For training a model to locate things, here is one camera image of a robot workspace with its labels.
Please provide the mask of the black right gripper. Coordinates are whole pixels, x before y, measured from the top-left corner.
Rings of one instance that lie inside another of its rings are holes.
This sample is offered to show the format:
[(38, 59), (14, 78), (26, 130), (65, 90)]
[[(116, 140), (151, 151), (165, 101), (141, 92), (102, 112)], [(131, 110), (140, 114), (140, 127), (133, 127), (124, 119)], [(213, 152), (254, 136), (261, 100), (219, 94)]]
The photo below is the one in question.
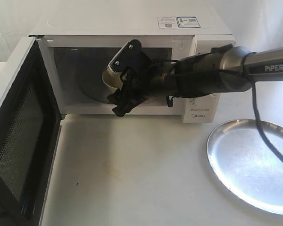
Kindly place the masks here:
[(115, 105), (113, 113), (123, 117), (149, 98), (159, 96), (166, 99), (167, 106), (172, 106), (175, 66), (176, 61), (155, 61), (140, 73), (129, 69), (125, 76), (121, 75), (122, 87), (107, 96), (107, 100)]

